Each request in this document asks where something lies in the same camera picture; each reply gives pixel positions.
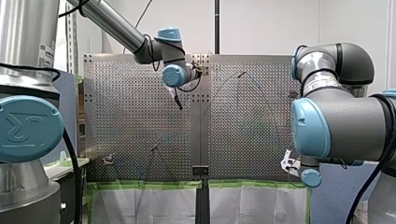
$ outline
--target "blue joint cap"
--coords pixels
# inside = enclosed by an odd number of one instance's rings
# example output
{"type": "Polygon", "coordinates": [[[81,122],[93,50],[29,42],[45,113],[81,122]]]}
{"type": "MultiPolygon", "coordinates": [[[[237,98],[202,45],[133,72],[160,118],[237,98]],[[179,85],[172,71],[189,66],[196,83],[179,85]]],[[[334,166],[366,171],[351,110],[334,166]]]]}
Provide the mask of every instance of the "blue joint cap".
{"type": "Polygon", "coordinates": [[[385,90],[382,94],[390,98],[396,98],[396,89],[385,90]]]}
{"type": "Polygon", "coordinates": [[[34,96],[0,100],[0,161],[26,162],[50,153],[61,141],[64,120],[50,102],[34,96]]]}
{"type": "Polygon", "coordinates": [[[319,171],[314,169],[306,169],[301,173],[301,181],[309,188],[317,188],[322,182],[322,177],[319,171]]]}
{"type": "Polygon", "coordinates": [[[181,87],[187,83],[186,71],[177,64],[169,64],[163,69],[163,82],[168,87],[181,87]]]}
{"type": "Polygon", "coordinates": [[[180,31],[176,27],[166,27],[159,30],[158,38],[167,41],[181,41],[180,31]]]}
{"type": "Polygon", "coordinates": [[[305,156],[327,157],[331,136],[320,108],[312,100],[303,98],[293,102],[291,114],[296,149],[305,156]]]}

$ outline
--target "white cloth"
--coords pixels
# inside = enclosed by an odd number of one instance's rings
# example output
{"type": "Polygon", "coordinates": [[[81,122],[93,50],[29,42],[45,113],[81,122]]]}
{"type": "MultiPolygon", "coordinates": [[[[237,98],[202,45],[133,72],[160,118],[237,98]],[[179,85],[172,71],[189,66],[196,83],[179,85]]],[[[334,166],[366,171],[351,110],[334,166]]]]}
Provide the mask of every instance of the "white cloth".
{"type": "Polygon", "coordinates": [[[307,189],[210,189],[211,224],[305,224],[307,189]]]}
{"type": "Polygon", "coordinates": [[[92,199],[92,224],[195,224],[196,189],[107,189],[92,199]]]}

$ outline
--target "white wall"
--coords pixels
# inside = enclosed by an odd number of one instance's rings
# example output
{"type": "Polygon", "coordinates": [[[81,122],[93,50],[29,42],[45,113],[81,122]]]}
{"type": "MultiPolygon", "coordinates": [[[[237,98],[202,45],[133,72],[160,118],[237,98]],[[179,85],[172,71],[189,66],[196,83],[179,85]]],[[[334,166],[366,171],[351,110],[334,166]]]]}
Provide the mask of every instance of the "white wall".
{"type": "Polygon", "coordinates": [[[319,43],[319,0],[220,2],[222,54],[291,55],[319,43]]]}
{"type": "MultiPolygon", "coordinates": [[[[133,26],[149,0],[107,0],[133,26]]],[[[142,34],[157,36],[163,27],[176,26],[188,53],[207,52],[214,48],[213,0],[154,0],[138,26],[142,34]]],[[[104,52],[122,53],[123,47],[104,35],[104,52]]]]}
{"type": "MultiPolygon", "coordinates": [[[[149,0],[107,0],[135,25],[149,0]]],[[[318,44],[318,0],[220,1],[222,54],[292,54],[296,46],[318,44]]],[[[155,36],[158,29],[180,29],[188,53],[214,52],[214,0],[153,1],[138,29],[155,36]]],[[[123,47],[103,35],[103,51],[122,53],[123,47]]]]}
{"type": "Polygon", "coordinates": [[[392,11],[389,13],[389,57],[388,88],[396,88],[396,4],[389,2],[392,11]]]}
{"type": "MultiPolygon", "coordinates": [[[[59,4],[59,14],[66,11],[66,0],[61,0],[59,4]]],[[[58,19],[58,29],[56,31],[56,48],[53,67],[67,72],[67,44],[66,44],[66,22],[65,17],[58,19]]]]}
{"type": "Polygon", "coordinates": [[[84,54],[102,53],[102,30],[77,12],[78,74],[84,74],[84,54]]]}
{"type": "Polygon", "coordinates": [[[320,0],[320,44],[351,42],[367,50],[375,65],[369,93],[389,85],[389,1],[320,0]]]}

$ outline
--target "metal pole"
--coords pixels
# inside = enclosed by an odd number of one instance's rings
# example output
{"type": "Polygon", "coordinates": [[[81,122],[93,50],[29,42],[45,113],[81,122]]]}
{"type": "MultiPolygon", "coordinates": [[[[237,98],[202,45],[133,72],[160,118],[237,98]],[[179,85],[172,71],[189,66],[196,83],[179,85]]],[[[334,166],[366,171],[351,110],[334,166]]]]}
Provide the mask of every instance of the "metal pole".
{"type": "MultiPolygon", "coordinates": [[[[67,1],[74,7],[79,3],[78,0],[67,1]]],[[[90,0],[82,10],[85,16],[131,52],[138,51],[144,44],[145,37],[104,0],[90,0]]]]}
{"type": "MultiPolygon", "coordinates": [[[[59,1],[0,0],[0,62],[52,67],[59,1]]],[[[52,73],[0,67],[1,86],[57,93],[52,73]]]]}
{"type": "Polygon", "coordinates": [[[220,54],[220,0],[215,0],[215,54],[220,54]]]}

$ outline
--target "pegboard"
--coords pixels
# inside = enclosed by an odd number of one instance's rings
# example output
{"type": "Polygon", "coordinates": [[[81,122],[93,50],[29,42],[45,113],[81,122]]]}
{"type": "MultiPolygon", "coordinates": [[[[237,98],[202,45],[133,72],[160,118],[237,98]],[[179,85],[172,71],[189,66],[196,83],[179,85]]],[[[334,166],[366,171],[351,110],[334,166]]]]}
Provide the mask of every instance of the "pegboard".
{"type": "Polygon", "coordinates": [[[186,59],[205,71],[196,91],[178,92],[179,110],[162,83],[162,67],[154,72],[130,55],[86,55],[89,180],[142,173],[150,180],[189,180],[194,165],[209,166],[209,178],[287,180],[280,161],[291,145],[290,96],[299,88],[290,76],[291,57],[186,59]],[[104,163],[109,155],[110,165],[104,163]]]}
{"type": "Polygon", "coordinates": [[[84,63],[88,178],[191,179],[190,95],[179,95],[179,110],[163,67],[154,72],[130,55],[86,55],[84,63]]]}
{"type": "Polygon", "coordinates": [[[292,147],[290,106],[299,88],[290,60],[211,56],[209,178],[287,180],[280,162],[292,147]]]}

